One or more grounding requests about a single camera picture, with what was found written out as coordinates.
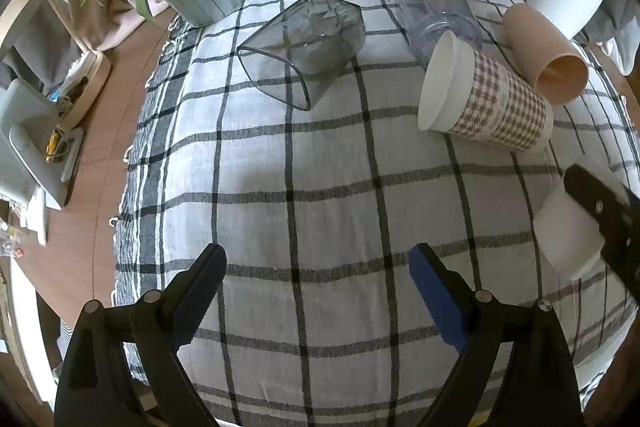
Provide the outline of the houndstooth paper cup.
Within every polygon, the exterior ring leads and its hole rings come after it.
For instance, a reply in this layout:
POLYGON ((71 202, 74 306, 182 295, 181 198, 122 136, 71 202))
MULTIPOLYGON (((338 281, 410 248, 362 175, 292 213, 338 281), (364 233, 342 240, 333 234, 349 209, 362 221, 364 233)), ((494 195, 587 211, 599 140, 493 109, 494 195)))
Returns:
POLYGON ((418 128, 533 154, 548 145, 553 114, 525 80, 448 30, 425 72, 418 128))

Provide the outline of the round wooden tray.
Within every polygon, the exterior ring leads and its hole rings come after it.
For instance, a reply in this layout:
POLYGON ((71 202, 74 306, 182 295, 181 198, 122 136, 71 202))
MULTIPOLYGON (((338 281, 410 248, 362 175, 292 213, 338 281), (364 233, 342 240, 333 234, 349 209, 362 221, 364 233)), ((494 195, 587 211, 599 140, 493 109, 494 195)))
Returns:
POLYGON ((93 63, 84 75, 75 84, 72 91, 78 94, 77 98, 70 99, 70 107, 62 110, 58 120, 58 130, 70 132, 85 118, 94 102, 100 95, 108 76, 111 74, 112 64, 102 52, 91 54, 93 63))

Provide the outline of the pink plastic cup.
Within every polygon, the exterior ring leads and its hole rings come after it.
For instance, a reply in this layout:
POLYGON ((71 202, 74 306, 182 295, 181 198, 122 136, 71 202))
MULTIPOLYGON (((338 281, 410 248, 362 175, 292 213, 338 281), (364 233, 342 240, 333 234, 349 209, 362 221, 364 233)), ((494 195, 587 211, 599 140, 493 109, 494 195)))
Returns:
POLYGON ((526 3, 511 5, 502 29, 525 80, 551 105, 574 101, 588 81, 588 66, 570 40, 526 3))

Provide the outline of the checkered white black tablecloth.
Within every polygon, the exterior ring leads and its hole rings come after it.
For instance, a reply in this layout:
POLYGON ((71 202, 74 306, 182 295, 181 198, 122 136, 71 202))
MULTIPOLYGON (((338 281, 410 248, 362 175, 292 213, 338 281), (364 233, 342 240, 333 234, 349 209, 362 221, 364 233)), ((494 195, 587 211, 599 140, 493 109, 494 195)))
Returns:
MULTIPOLYGON (((397 0, 360 6, 366 38, 308 112, 255 89, 238 46, 297 0, 245 0, 205 28, 171 24, 146 85, 114 238, 115 296, 165 287, 210 243, 228 270, 179 352, 206 407, 240 426, 412 426, 456 359, 411 280, 410 249, 505 303, 547 299, 578 369, 605 364, 636 315, 605 265, 561 280, 535 212, 582 155, 639 185, 639 141, 597 62, 538 155, 418 128, 423 69, 397 0)), ((484 52, 522 0, 468 0, 484 52)))

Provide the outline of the smoky grey square cup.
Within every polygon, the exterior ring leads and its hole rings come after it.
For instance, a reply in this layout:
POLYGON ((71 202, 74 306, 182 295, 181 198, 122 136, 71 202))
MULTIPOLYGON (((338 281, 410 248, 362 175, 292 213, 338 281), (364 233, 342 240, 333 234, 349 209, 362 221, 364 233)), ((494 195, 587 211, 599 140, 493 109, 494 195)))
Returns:
POLYGON ((355 3, 297 0, 245 39, 236 54, 256 89, 309 112, 359 53, 365 36, 355 3))

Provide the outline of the clear bluish plastic cup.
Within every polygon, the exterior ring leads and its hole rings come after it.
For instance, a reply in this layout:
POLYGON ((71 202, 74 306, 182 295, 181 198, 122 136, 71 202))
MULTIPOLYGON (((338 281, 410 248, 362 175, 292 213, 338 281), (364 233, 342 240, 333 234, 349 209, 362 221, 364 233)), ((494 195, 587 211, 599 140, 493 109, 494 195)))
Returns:
POLYGON ((410 52, 424 69, 448 30, 473 48, 482 48, 482 31, 466 0, 398 0, 398 5, 410 52))

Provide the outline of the white frosted cup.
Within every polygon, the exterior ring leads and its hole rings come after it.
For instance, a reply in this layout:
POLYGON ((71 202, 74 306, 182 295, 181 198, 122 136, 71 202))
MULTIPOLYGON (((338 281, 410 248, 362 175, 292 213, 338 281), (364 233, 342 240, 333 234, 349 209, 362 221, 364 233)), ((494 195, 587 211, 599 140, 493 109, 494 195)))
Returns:
POLYGON ((534 218, 537 243, 549 265, 565 280, 577 281, 600 258, 604 237, 598 222, 559 184, 534 218))

